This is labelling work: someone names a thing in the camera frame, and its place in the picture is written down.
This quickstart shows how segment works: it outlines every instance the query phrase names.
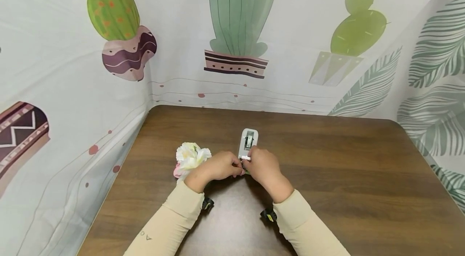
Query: left hand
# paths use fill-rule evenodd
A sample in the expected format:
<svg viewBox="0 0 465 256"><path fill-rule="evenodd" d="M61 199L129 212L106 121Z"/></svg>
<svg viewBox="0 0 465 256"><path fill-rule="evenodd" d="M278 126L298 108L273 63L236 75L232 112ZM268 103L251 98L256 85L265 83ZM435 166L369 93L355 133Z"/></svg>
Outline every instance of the left hand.
<svg viewBox="0 0 465 256"><path fill-rule="evenodd" d="M184 184L197 193L202 193L203 189L212 180L222 180L229 176L242 176L245 170L235 154L229 151L221 151L199 167L192 170L184 179Z"/></svg>

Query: white tape dispenser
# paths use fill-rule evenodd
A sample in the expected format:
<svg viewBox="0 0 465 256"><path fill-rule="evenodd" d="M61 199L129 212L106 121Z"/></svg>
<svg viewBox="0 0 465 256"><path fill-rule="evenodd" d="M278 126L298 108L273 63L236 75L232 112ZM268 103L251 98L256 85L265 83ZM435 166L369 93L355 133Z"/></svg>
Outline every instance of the white tape dispenser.
<svg viewBox="0 0 465 256"><path fill-rule="evenodd" d="M258 140L259 133L257 130L245 128L242 131L241 144L239 145L239 159L250 161L249 150L252 146L257 145Z"/></svg>

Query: cactus print curtain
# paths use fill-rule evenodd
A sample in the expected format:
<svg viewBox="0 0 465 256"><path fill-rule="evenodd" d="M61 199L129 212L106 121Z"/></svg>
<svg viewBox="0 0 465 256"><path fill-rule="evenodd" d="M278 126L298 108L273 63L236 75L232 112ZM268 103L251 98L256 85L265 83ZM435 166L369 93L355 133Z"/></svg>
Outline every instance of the cactus print curtain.
<svg viewBox="0 0 465 256"><path fill-rule="evenodd" d="M0 4L0 255L75 255L163 104L392 120L465 211L465 0Z"/></svg>

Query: hand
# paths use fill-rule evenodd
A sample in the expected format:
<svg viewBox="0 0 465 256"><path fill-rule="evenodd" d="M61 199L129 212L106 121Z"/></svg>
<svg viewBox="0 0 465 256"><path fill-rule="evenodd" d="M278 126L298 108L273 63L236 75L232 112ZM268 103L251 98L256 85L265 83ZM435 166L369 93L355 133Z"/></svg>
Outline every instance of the hand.
<svg viewBox="0 0 465 256"><path fill-rule="evenodd" d="M278 158L273 153L252 146L248 156L251 161L243 160L242 164L250 175L266 189L274 203L282 203L291 196L294 188L282 175Z"/></svg>
<svg viewBox="0 0 465 256"><path fill-rule="evenodd" d="M202 193L207 183L222 180L229 176L242 176L241 161L229 151L221 151L192 170L184 179L184 184L197 193Z"/></svg>

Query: green cactus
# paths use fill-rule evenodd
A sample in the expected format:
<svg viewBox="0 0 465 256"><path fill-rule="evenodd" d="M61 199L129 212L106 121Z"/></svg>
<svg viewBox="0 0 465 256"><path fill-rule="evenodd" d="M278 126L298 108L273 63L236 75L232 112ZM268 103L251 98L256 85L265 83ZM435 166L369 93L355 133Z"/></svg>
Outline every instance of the green cactus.
<svg viewBox="0 0 465 256"><path fill-rule="evenodd" d="M370 10L374 0L346 0L350 16L339 24L331 39L331 52L357 57L383 35L386 17Z"/></svg>
<svg viewBox="0 0 465 256"><path fill-rule="evenodd" d="M260 57L268 46L258 42L274 0L210 0L216 39L213 51L235 56Z"/></svg>
<svg viewBox="0 0 465 256"><path fill-rule="evenodd" d="M88 0L88 13L94 28L106 40L132 39L140 26L134 0Z"/></svg>

